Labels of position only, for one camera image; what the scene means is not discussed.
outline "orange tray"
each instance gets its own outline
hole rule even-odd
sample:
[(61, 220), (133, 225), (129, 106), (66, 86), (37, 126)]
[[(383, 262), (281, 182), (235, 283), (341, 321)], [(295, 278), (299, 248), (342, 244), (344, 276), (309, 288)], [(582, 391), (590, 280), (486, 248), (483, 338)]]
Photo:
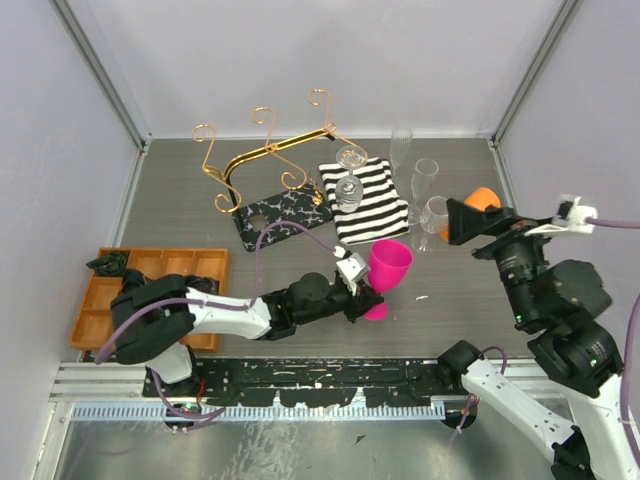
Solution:
[[(220, 282), (218, 293), (227, 291), (231, 255), (226, 248), (101, 248), (107, 252), (128, 252), (128, 268), (140, 270), (149, 278), (169, 273), (211, 277)], [(109, 305), (120, 291), (122, 278), (101, 277), (91, 273), (87, 289), (71, 332), (69, 345), (80, 350), (98, 350), (113, 333)], [(182, 341), (194, 350), (215, 352), (218, 335), (188, 335)]]

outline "black and white striped cloth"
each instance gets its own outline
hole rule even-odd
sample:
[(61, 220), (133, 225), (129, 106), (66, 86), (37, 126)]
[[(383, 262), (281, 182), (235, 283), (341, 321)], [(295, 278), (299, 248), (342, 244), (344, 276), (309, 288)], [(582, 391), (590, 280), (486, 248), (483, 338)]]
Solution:
[(355, 245), (409, 232), (408, 204), (398, 196), (388, 160), (371, 158), (364, 167), (353, 171), (362, 181), (364, 195), (352, 213), (343, 212), (336, 203), (336, 184), (349, 174), (348, 170), (337, 163), (319, 165), (318, 170), (341, 243)]

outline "gold decorative rack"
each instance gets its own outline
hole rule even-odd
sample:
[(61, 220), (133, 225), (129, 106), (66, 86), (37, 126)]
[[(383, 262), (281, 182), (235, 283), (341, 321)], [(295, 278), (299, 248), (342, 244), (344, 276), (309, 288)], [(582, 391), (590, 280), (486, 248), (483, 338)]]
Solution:
[[(268, 117), (269, 116), (271, 117), (271, 123), (269, 125), (267, 140), (264, 144), (264, 147), (258, 148), (256, 150), (251, 150), (250, 152), (243, 153), (242, 155), (238, 155), (237, 157), (229, 161), (229, 163), (227, 164), (224, 170), (220, 170), (208, 164), (211, 157), (211, 152), (213, 150), (213, 144), (215, 143), (216, 137), (218, 135), (216, 128), (213, 125), (208, 123), (196, 125), (193, 128), (193, 130), (191, 131), (191, 137), (196, 142), (202, 143), (207, 140), (207, 135), (205, 133), (206, 130), (209, 130), (211, 133), (211, 142), (209, 143), (207, 154), (205, 155), (204, 161), (202, 162), (202, 171), (207, 175), (209, 175), (211, 178), (213, 178), (216, 182), (226, 187), (227, 190), (229, 191), (230, 196), (227, 196), (224, 193), (219, 193), (216, 196), (215, 205), (219, 211), (223, 213), (233, 213), (236, 210), (238, 210), (238, 208), (240, 208), (240, 205), (242, 204), (242, 194), (236, 187), (234, 187), (231, 184), (231, 173), (233, 173), (233, 171), (236, 168), (238, 168), (240, 165), (257, 160), (258, 158), (262, 158), (266, 155), (273, 155), (276, 158), (283, 161), (284, 163), (286, 163), (287, 165), (289, 165), (290, 167), (300, 172), (300, 174), (302, 175), (301, 181), (297, 179), (294, 173), (291, 173), (289, 171), (284, 172), (280, 176), (280, 181), (282, 182), (282, 185), (284, 185), (289, 190), (297, 190), (299, 188), (302, 188), (309, 181), (309, 176), (307, 174), (307, 171), (301, 168), (300, 166), (296, 165), (292, 161), (287, 160), (284, 156), (282, 156), (279, 153), (280, 151), (290, 147), (294, 147), (296, 145), (300, 145), (302, 143), (305, 143), (320, 137), (328, 137), (332, 139), (337, 138), (339, 140), (342, 140), (343, 142), (348, 143), (349, 145), (353, 145), (354, 147), (358, 146), (352, 141), (337, 134), (336, 124), (329, 121), (329, 116), (331, 114), (331, 94), (329, 92), (321, 88), (316, 88), (314, 90), (311, 90), (307, 95), (307, 101), (311, 105), (317, 107), (321, 104), (321, 102), (319, 100), (318, 101), (314, 100), (314, 98), (318, 99), (319, 95), (325, 96), (326, 102), (327, 102), (325, 117), (324, 117), (324, 126), (322, 128), (318, 128), (317, 130), (312, 130), (310, 132), (303, 133), (302, 135), (287, 138), (285, 140), (282, 140), (276, 143), (271, 142), (271, 135), (273, 134), (273, 130), (274, 130), (274, 127), (276, 124), (276, 118), (277, 118), (275, 111), (270, 107), (256, 108), (251, 113), (251, 120), (253, 120), (254, 123), (258, 125), (263, 125), (264, 123), (266, 123)], [(295, 185), (291, 185), (287, 182), (287, 179), (291, 179), (294, 182), (297, 181), (298, 183)], [(227, 202), (227, 204), (229, 204), (230, 206), (228, 208), (223, 208), (220, 205), (221, 199)]]

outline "pink plastic cup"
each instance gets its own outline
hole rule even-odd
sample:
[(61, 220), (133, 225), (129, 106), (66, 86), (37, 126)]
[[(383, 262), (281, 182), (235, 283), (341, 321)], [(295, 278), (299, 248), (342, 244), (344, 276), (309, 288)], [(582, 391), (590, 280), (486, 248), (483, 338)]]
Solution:
[[(369, 284), (376, 293), (384, 293), (400, 285), (413, 263), (411, 250), (396, 240), (378, 240), (369, 253)], [(376, 305), (363, 316), (378, 322), (389, 313), (386, 303)]]

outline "gray wall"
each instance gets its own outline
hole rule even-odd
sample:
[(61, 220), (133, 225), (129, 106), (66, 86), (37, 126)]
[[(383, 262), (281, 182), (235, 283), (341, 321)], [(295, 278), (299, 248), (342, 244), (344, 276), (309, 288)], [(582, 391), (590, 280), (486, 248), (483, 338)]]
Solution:
[[(520, 213), (550, 215), (559, 194), (573, 193), (591, 197), (601, 218), (640, 220), (639, 58), (640, 3), (586, 0), (504, 141)], [(599, 228), (555, 239), (549, 252), (596, 265), (614, 299), (601, 321), (622, 351), (640, 292), (640, 232)]]
[(333, 94), (333, 119), (351, 136), (402, 121), (418, 135), (489, 133), (560, 2), (71, 3), (93, 10), (154, 137), (175, 138), (205, 121), (220, 136), (264, 135), (249, 117), (260, 105), (278, 111), (279, 135), (321, 127), (312, 88)]
[(0, 476), (20, 480), (136, 152), (49, 2), (3, 9), (0, 58)]

